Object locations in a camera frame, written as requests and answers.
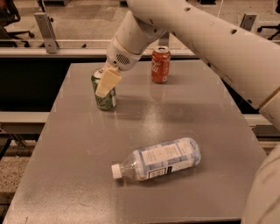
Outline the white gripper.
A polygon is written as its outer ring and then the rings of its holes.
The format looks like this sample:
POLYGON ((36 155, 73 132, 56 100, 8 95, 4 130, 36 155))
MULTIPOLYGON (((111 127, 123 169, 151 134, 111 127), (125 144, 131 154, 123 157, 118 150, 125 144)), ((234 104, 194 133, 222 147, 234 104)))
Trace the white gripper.
MULTIPOLYGON (((146 43, 140 38, 129 37, 125 41, 115 35, 107 49, 106 63, 109 67, 117 67, 121 71, 128 71, 141 59, 146 43)), ((95 90, 99 97, 105 97, 121 80, 120 72, 115 68, 106 68, 95 90)))

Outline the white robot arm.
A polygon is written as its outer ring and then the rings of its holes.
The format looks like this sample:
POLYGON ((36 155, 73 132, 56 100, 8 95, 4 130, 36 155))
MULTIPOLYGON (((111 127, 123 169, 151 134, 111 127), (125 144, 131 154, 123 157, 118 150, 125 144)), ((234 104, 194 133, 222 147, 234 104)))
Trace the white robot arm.
POLYGON ((187 0, 127 0, 129 11, 107 50, 96 89, 104 97, 147 46, 169 32, 280 129, 280 47, 187 0))

